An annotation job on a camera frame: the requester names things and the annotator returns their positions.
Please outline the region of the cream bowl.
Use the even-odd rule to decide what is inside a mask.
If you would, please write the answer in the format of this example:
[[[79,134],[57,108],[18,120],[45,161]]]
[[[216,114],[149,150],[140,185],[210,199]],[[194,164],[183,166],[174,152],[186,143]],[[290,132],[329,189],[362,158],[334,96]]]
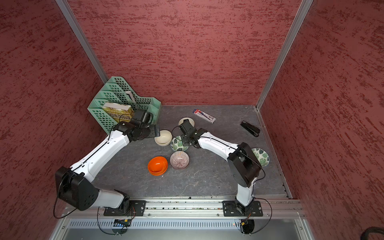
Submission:
[[[160,135],[158,137],[155,137],[155,142],[159,146],[167,146],[171,143],[173,137],[170,131],[168,130],[161,130]]]
[[[188,120],[193,127],[195,126],[195,121],[189,117],[180,119],[178,125],[180,126],[184,122],[184,120]]]

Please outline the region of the green leaf bowl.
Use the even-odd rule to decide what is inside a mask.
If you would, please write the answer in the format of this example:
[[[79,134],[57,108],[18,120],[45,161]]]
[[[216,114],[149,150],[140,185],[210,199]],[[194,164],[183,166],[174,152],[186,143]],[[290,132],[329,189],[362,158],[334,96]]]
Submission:
[[[252,148],[252,151],[263,168],[270,163],[270,157],[265,150],[260,148]]]
[[[175,136],[170,143],[171,149],[174,152],[182,151],[185,152],[189,146],[184,146],[181,136]]]

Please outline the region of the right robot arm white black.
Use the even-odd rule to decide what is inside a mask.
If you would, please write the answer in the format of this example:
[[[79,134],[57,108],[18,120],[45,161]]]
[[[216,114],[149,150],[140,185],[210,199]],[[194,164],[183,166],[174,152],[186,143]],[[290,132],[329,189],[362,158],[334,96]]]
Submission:
[[[246,143],[226,142],[205,129],[198,130],[188,120],[184,120],[178,128],[183,133],[181,140],[184,146],[211,151],[228,162],[232,176],[238,184],[236,203],[244,208],[250,206],[254,200],[254,183],[263,170],[251,147]]]

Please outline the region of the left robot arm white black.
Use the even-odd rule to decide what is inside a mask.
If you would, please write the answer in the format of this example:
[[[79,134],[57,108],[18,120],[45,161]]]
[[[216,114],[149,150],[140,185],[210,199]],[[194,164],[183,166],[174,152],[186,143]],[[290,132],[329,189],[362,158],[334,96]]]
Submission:
[[[104,207],[120,216],[130,211],[130,197],[118,190],[102,190],[92,182],[102,168],[129,143],[160,135],[154,115],[137,110],[129,121],[120,120],[113,125],[108,136],[84,158],[71,167],[61,167],[55,173],[57,199],[79,211]]]

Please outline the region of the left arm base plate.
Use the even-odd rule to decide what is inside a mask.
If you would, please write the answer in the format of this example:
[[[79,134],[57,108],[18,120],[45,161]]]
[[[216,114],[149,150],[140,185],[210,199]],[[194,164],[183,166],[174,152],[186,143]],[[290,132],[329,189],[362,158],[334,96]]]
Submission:
[[[142,217],[146,203],[144,200],[129,200],[129,202],[123,202],[119,208],[105,208],[103,215],[105,217]]]

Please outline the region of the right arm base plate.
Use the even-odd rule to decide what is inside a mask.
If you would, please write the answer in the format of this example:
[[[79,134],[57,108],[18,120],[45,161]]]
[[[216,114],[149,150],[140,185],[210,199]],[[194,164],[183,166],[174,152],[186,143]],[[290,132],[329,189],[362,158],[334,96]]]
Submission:
[[[223,201],[225,217],[262,217],[263,210],[260,201],[252,201],[248,206],[243,206],[236,201]]]

